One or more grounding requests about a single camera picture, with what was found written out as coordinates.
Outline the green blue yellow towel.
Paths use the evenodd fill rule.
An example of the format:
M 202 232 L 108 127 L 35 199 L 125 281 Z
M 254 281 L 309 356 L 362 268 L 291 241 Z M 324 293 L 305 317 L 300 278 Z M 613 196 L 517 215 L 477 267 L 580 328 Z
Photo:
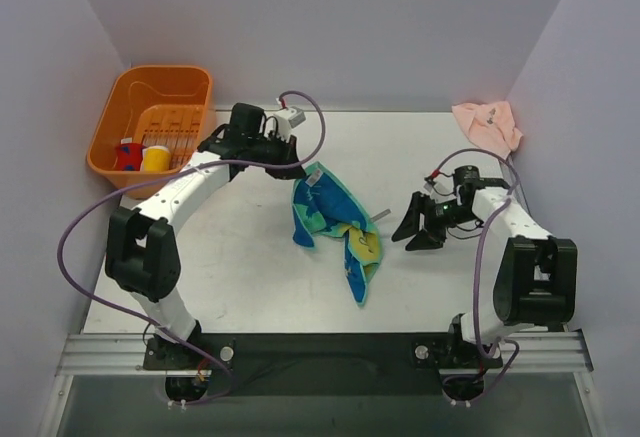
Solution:
M 362 307 L 368 286 L 383 257 L 379 230 L 347 187 L 322 163 L 305 169 L 294 182 L 291 196 L 293 241 L 313 249 L 317 236 L 343 242 L 345 278 L 355 303 Z

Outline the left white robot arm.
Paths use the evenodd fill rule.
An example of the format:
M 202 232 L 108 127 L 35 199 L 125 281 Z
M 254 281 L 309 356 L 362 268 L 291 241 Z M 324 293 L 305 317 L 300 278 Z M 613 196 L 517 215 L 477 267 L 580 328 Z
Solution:
M 134 208 L 120 207 L 111 215 L 105 273 L 139 302 L 153 321 L 155 335 L 167 344 L 166 356 L 177 367 L 191 368 L 202 356 L 200 324 L 177 289 L 178 232 L 202 204 L 250 164 L 278 180 L 303 177 L 292 131 L 305 119 L 296 107 L 268 116 L 257 106 L 238 103 L 229 121 L 198 145 L 184 167 L 185 175 Z

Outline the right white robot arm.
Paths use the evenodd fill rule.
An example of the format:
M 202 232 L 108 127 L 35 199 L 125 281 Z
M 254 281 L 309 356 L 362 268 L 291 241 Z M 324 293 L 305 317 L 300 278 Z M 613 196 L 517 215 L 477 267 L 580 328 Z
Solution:
M 458 167 L 452 197 L 416 191 L 392 241 L 407 251 L 443 248 L 449 230 L 474 222 L 481 228 L 474 261 L 471 311 L 456 316 L 443 342 L 452 365 L 492 359 L 497 345 L 520 330 L 568 323 L 575 312 L 577 246 L 537 224 L 513 198 L 502 178 L 484 177 L 476 166 Z M 494 238 L 502 257 L 489 303 L 480 301 L 485 243 Z

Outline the small grey metal piece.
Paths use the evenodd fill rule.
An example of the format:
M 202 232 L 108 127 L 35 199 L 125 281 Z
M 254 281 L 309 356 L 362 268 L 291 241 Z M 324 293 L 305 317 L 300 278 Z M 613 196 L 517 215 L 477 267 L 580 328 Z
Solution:
M 371 217 L 371 221 L 372 222 L 376 222 L 376 221 L 378 221 L 378 220 L 380 220 L 380 219 L 382 219 L 382 218 L 384 218 L 384 217 L 386 217 L 386 216 L 388 216 L 390 214 L 391 214 L 391 210 L 390 209 L 385 209 L 384 211 L 381 211 L 381 212 L 377 213 L 376 215 L 372 216 Z

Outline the yellow rolled towel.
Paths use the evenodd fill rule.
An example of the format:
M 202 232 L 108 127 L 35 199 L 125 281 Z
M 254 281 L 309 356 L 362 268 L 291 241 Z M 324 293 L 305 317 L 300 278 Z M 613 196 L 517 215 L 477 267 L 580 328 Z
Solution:
M 161 145 L 146 147 L 142 150 L 140 170 L 142 172 L 165 172 L 171 167 L 172 154 Z

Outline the orange plastic basket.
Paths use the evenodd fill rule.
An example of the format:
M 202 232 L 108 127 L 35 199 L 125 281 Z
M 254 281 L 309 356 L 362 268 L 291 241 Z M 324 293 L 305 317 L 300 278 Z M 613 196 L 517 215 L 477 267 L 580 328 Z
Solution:
M 150 182 L 182 170 L 216 127 L 209 112 L 213 78 L 190 65 L 133 67 L 115 81 L 87 152 L 92 171 L 115 188 Z M 161 145 L 171 154 L 165 172 L 117 171 L 116 147 L 131 140 Z

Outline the pink crumpled towel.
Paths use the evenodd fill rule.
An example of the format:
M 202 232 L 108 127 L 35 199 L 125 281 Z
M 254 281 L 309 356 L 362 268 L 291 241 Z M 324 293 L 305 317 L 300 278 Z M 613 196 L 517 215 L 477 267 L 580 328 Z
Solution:
M 507 101 L 462 103 L 454 105 L 451 111 L 460 130 L 476 147 L 503 159 L 518 150 L 523 134 Z

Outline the red rolled towel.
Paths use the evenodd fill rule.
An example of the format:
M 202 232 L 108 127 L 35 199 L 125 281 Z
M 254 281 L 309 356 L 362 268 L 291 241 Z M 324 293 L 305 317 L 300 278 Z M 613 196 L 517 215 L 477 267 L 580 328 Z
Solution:
M 131 140 L 124 140 L 116 147 L 117 171 L 139 171 L 143 160 L 145 146 Z

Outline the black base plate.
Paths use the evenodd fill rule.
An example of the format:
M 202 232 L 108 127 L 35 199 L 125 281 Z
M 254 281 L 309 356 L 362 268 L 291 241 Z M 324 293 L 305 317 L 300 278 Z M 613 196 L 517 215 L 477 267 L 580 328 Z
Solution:
M 198 347 L 205 349 L 205 337 L 201 335 Z M 183 348 L 178 344 L 164 344 L 154 338 L 161 348 L 173 350 Z M 232 396 L 284 396 L 284 397 L 355 397 L 355 396 L 422 396 L 437 395 L 441 391 L 441 379 L 447 372 L 475 376 L 480 368 L 472 372 L 444 371 L 434 364 L 423 369 L 408 364 L 393 363 L 379 366 L 358 362 L 354 359 L 326 359 L 313 364 L 245 364 L 233 370 L 224 364 L 223 369 L 206 365 L 201 361 L 196 372 L 212 371 L 212 378 L 205 381 L 209 394 L 215 395 L 230 390 Z M 167 382 L 173 390 L 186 390 L 195 384 L 193 375 L 168 376 Z

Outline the aluminium frame rail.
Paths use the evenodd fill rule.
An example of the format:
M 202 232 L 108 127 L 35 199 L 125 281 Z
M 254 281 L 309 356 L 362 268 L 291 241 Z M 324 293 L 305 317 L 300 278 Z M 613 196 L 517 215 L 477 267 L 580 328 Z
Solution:
M 579 332 L 537 332 L 511 335 L 493 358 L 483 358 L 475 345 L 454 343 L 445 333 L 214 333 L 205 349 L 233 370 L 245 364 L 318 363 L 354 359 L 389 366 L 399 362 L 423 369 L 430 364 L 444 371 L 498 370 L 509 363 L 520 373 L 575 373 L 593 369 Z M 79 334 L 67 338 L 56 372 L 59 375 L 195 374 L 201 358 L 183 348 L 161 348 L 140 334 Z

